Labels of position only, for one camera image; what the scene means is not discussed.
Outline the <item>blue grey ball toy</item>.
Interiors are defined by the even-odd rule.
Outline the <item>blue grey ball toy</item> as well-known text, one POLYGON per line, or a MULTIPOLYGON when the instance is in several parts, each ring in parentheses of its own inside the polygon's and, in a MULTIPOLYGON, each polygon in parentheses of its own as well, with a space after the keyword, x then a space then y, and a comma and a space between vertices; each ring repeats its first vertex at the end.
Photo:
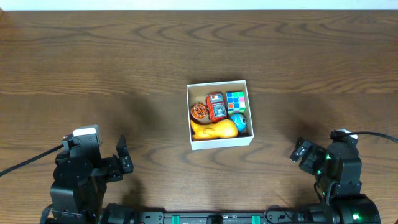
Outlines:
POLYGON ((230 120, 236 125, 239 133, 243 132, 247 127, 246 117, 241 113, 232 114, 230 120))

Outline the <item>orange round disc toy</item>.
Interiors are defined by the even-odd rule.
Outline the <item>orange round disc toy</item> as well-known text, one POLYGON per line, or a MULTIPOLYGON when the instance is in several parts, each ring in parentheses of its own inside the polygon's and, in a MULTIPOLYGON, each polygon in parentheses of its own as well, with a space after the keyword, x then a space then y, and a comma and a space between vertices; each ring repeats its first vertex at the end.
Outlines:
POLYGON ((190 108, 190 114, 196 120, 203 120, 208 117, 208 109, 203 103, 195 103, 190 108))

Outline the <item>white cardboard box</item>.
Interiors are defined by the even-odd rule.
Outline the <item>white cardboard box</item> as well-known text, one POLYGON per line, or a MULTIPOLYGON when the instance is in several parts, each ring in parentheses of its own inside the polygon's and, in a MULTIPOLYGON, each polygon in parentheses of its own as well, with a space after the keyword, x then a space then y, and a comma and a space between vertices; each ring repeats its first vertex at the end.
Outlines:
POLYGON ((246 82, 244 80, 236 80, 236 81, 228 81, 228 82, 213 82, 213 83, 200 83, 200 84, 192 84, 187 85, 187 106, 188 106, 188 125, 189 125, 189 133, 190 133, 190 143, 193 150, 200 149, 213 149, 213 148, 221 148, 221 147, 235 147, 235 146, 247 146, 250 144, 252 139, 254 138, 254 132, 252 129, 252 118, 251 118, 251 110, 249 105, 248 91, 246 82), (244 97, 246 100, 246 110, 242 113, 246 117, 247 127, 246 129, 238 133, 235 138, 227 138, 227 139, 212 139, 212 140, 201 140, 194 141, 192 136, 194 132, 191 128, 190 121, 194 121, 197 124, 210 124, 213 123, 208 117, 203 120, 196 120, 190 114, 190 108, 195 103, 203 103, 206 106, 206 96, 209 93, 213 92, 222 92, 226 103, 226 93, 234 92, 234 91, 243 91, 244 97))

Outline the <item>orange dinosaur toy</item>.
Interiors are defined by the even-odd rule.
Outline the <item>orange dinosaur toy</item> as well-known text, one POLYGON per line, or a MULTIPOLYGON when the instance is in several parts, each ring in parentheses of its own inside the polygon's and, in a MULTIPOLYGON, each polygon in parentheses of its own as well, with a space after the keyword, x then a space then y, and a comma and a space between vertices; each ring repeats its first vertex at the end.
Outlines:
POLYGON ((237 126, 230 119, 210 124, 197 124, 191 120, 190 125, 194 132, 194 141, 235 138, 239 133, 237 126))

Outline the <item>colourful puzzle cube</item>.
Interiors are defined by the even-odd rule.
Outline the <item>colourful puzzle cube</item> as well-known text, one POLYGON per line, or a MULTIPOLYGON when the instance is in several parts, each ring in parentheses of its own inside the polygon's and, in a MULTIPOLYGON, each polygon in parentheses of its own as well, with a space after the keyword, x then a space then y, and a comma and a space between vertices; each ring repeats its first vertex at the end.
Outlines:
POLYGON ((226 93, 226 107, 229 115, 244 113, 246 110, 246 100, 243 91, 226 93))

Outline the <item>red toy car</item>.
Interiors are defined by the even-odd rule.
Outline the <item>red toy car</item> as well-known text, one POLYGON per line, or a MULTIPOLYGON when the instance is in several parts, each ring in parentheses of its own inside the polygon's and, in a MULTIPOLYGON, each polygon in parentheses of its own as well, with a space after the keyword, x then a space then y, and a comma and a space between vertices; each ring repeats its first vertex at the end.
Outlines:
POLYGON ((206 107, 211 122, 216 123, 227 118, 226 105, 222 92, 207 94, 206 107))

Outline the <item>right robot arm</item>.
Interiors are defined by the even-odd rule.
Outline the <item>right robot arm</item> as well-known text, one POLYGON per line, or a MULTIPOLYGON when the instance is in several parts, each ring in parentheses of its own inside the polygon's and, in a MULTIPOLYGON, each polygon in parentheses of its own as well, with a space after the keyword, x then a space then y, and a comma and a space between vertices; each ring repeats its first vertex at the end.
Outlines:
POLYGON ((290 159, 315 177, 319 203, 306 205, 293 215, 305 223, 380 223, 376 204, 361 193, 362 161, 357 149, 358 136, 332 131, 332 143, 322 147, 298 138, 290 159))

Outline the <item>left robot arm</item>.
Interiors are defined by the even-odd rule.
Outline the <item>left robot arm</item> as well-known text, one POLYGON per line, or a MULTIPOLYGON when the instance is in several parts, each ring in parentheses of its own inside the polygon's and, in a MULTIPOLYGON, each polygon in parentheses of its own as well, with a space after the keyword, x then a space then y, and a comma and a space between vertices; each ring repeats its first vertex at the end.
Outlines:
POLYGON ((123 180, 134 165, 124 136, 116 145, 116 155, 102 158, 96 134, 62 140, 64 150, 56 156, 52 204, 44 208, 41 223, 101 223, 107 183, 123 180))

